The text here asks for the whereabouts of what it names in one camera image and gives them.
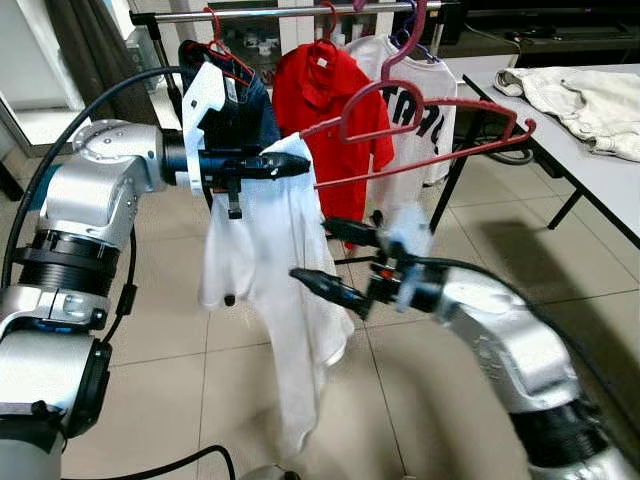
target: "fabric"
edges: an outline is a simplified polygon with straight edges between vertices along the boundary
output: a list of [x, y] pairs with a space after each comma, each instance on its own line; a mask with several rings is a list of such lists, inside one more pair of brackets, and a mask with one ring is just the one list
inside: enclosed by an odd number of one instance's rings
[[[346, 46], [347, 52], [372, 80], [380, 80], [384, 61], [398, 52], [389, 37], [380, 35], [363, 37]], [[391, 78], [414, 83], [423, 97], [455, 97], [457, 85], [454, 76], [444, 62], [430, 63], [405, 57], [391, 68]], [[408, 125], [413, 121], [416, 105], [409, 92], [399, 87], [384, 89], [389, 121], [392, 127]], [[385, 168], [409, 165], [436, 155], [451, 152], [455, 126], [455, 107], [431, 106], [424, 109], [422, 123], [414, 131], [394, 135], [395, 158]], [[383, 214], [398, 205], [414, 202], [420, 195], [423, 183], [435, 183], [449, 171], [450, 162], [391, 175], [369, 182], [369, 197]]]
[[[45, 0], [62, 56], [85, 104], [135, 75], [136, 67], [101, 0]], [[159, 125], [142, 83], [119, 93], [91, 115]]]
[[568, 67], [506, 68], [495, 87], [558, 117], [593, 152], [640, 162], [640, 76]]
[[[180, 65], [184, 66], [200, 68], [204, 61], [208, 61], [226, 72], [234, 68], [232, 61], [211, 55], [206, 45], [191, 40], [182, 42], [178, 56]], [[243, 145], [265, 148], [280, 139], [280, 130], [264, 85], [257, 75], [244, 77], [244, 80], [250, 82], [248, 87], [234, 82], [237, 98], [237, 102], [234, 102], [235, 108], [225, 108], [221, 112], [210, 111], [202, 119], [207, 148]], [[183, 76], [182, 81], [186, 91], [191, 80]]]
[[[298, 134], [265, 151], [311, 160]], [[353, 323], [342, 307], [289, 277], [295, 267], [335, 275], [322, 228], [315, 175], [242, 180], [243, 217], [229, 220], [226, 195], [214, 195], [205, 242], [200, 302], [218, 308], [225, 295], [248, 300], [264, 320], [275, 357], [284, 454], [297, 453], [314, 427], [326, 367], [344, 351]]]
[[[326, 44], [308, 44], [282, 57], [274, 79], [273, 107], [284, 135], [323, 120], [337, 117], [344, 105], [361, 87], [371, 81], [345, 52]], [[349, 119], [349, 135], [389, 128], [386, 106], [380, 93], [367, 95]], [[313, 154], [318, 182], [379, 171], [393, 159], [389, 137], [368, 142], [343, 144], [338, 127], [307, 139]], [[362, 221], [366, 200], [365, 182], [320, 190], [320, 203], [326, 217]]]

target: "collar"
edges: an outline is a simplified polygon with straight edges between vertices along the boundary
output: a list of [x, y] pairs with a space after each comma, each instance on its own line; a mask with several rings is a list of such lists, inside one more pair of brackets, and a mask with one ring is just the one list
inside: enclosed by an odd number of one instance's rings
[[309, 43], [298, 51], [298, 84], [304, 99], [316, 108], [327, 107], [333, 98], [351, 96], [370, 82], [355, 60], [338, 48]]

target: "table leg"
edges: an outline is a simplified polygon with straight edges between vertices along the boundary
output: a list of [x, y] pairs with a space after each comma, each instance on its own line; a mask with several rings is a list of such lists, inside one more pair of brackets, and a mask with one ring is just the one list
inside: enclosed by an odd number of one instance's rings
[[17, 202], [22, 198], [22, 194], [24, 190], [16, 179], [13, 178], [7, 167], [5, 167], [2, 162], [0, 162], [0, 190], [2, 190], [9, 200], [13, 202]]
[[549, 222], [547, 228], [549, 230], [554, 230], [560, 224], [562, 219], [566, 217], [567, 213], [569, 213], [576, 202], [580, 200], [580, 198], [582, 198], [582, 192], [580, 190], [576, 190], [575, 192], [573, 192], [573, 194], [569, 197], [569, 200], [566, 201], [566, 203], [562, 206], [558, 213], [556, 213], [556, 216], [553, 217], [553, 219]]
[[[465, 149], [473, 146], [476, 138], [478, 137], [478, 133], [480, 132], [485, 116], [485, 110], [476, 111], [461, 148]], [[438, 223], [440, 223], [444, 209], [447, 208], [447, 203], [449, 203], [449, 198], [451, 198], [453, 189], [456, 187], [456, 183], [458, 183], [458, 178], [460, 178], [460, 174], [462, 173], [465, 163], [467, 163], [467, 156], [459, 157], [454, 160], [453, 166], [451, 167], [451, 170], [449, 170], [449, 178], [444, 186], [442, 195], [440, 195], [440, 200], [438, 200], [438, 205], [436, 205], [436, 209], [433, 212], [433, 216], [431, 217], [431, 222], [429, 224], [432, 234], [435, 233], [436, 228], [438, 228]]]

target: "white cloth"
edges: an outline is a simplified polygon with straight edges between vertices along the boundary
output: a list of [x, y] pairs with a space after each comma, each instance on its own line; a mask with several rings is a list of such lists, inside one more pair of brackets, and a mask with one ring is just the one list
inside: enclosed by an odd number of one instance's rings
[[[267, 151], [311, 160], [297, 133]], [[295, 267], [335, 275], [313, 168], [275, 181], [241, 182], [242, 219], [229, 220], [227, 195], [214, 195], [199, 297], [202, 305], [215, 309], [225, 295], [236, 295], [264, 320], [275, 357], [283, 453], [291, 455], [316, 424], [325, 369], [342, 356], [353, 322], [342, 307], [289, 277]]]
[[[372, 80], [380, 80], [384, 61], [398, 52], [386, 35], [363, 37], [346, 46], [358, 67]], [[430, 63], [405, 57], [391, 67], [391, 78], [414, 83], [427, 97], [455, 97], [457, 85], [444, 62]], [[399, 88], [383, 89], [392, 128], [407, 125], [415, 114], [414, 100]], [[425, 108], [421, 126], [411, 132], [394, 135], [395, 158], [384, 170], [427, 160], [451, 152], [455, 107]], [[419, 170], [411, 170], [369, 182], [369, 197], [385, 215], [394, 207], [418, 200], [422, 184], [435, 183], [449, 171], [450, 162], [442, 162]]]
[[531, 105], [558, 117], [593, 153], [640, 162], [640, 76], [569, 67], [505, 68], [495, 87], [524, 94]]

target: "pink hanger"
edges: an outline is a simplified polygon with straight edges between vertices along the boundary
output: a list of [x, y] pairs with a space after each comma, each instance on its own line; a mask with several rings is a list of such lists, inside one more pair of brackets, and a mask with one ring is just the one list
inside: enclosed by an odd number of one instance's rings
[[[359, 11], [360, 9], [362, 9], [362, 6], [364, 5], [365, 2], [366, 0], [353, 0], [354, 9]], [[501, 139], [498, 141], [487, 143], [485, 145], [479, 145], [479, 146], [467, 148], [457, 152], [449, 153], [447, 155], [434, 157], [422, 162], [416, 162], [411, 165], [405, 165], [403, 167], [399, 167], [396, 169], [386, 170], [384, 172], [377, 172], [377, 173], [368, 174], [368, 175], [361, 175], [358, 177], [334, 180], [331, 182], [324, 182], [316, 185], [317, 188], [335, 186], [335, 185], [344, 185], [346, 183], [358, 182], [358, 181], [367, 180], [370, 178], [384, 177], [387, 175], [393, 175], [395, 173], [406, 172], [408, 170], [420, 168], [425, 165], [430, 165], [433, 163], [450, 160], [453, 158], [463, 157], [467, 155], [476, 155], [478, 153], [485, 152], [493, 148], [513, 145], [516, 143], [523, 142], [527, 140], [535, 130], [536, 128], [535, 121], [531, 118], [528, 118], [525, 121], [525, 124], [527, 125], [528, 130], [521, 135], [516, 135], [512, 137], [511, 134], [513, 133], [513, 129], [515, 128], [515, 125], [516, 125], [516, 113], [513, 112], [512, 110], [509, 110], [508, 108], [504, 108], [504, 107], [501, 107], [500, 105], [497, 105], [492, 102], [487, 102], [484, 100], [468, 100], [468, 99], [454, 98], [454, 97], [423, 98], [422, 93], [420, 93], [420, 90], [415, 84], [408, 82], [406, 80], [391, 78], [391, 67], [397, 64], [398, 62], [402, 61], [402, 59], [406, 57], [413, 50], [413, 48], [418, 43], [418, 40], [422, 36], [422, 31], [424, 30], [424, 24], [425, 24], [425, 18], [426, 18], [426, 10], [427, 10], [426, 7], [427, 7], [427, 0], [418, 0], [418, 6], [416, 11], [416, 21], [413, 26], [413, 31], [411, 33], [411, 36], [407, 40], [407, 43], [405, 43], [404, 46], [395, 55], [392, 55], [391, 57], [387, 58], [384, 61], [380, 71], [380, 80], [377, 82], [370, 83], [369, 85], [366, 85], [362, 87], [359, 91], [357, 91], [349, 99], [349, 101], [347, 101], [347, 103], [344, 106], [344, 109], [342, 110], [342, 114], [339, 117], [334, 117], [332, 119], [325, 120], [323, 122], [320, 122], [316, 125], [313, 125], [301, 131], [300, 138], [302, 139], [308, 138], [311, 135], [315, 135], [316, 133], [326, 130], [327, 128], [331, 128], [335, 126], [339, 127], [340, 141], [345, 144], [362, 142], [366, 140], [373, 140], [376, 138], [387, 137], [391, 135], [397, 135], [397, 134], [406, 133], [418, 128], [422, 120], [424, 107], [431, 106], [431, 105], [455, 105], [459, 107], [470, 107], [475, 109], [488, 110], [491, 112], [496, 112], [496, 113], [507, 116], [508, 122], [505, 129], [503, 130]], [[386, 130], [381, 130], [377, 132], [370, 132], [370, 133], [348, 136], [349, 117], [352, 110], [356, 107], [358, 102], [360, 102], [360, 100], [362, 100], [365, 96], [371, 94], [372, 92], [375, 92], [376, 90], [381, 90], [382, 88], [388, 87], [388, 86], [398, 86], [398, 87], [404, 88], [411, 93], [411, 95], [415, 100], [420, 99], [420, 101], [416, 102], [418, 107], [416, 108], [413, 122], [403, 127], [388, 128]]]

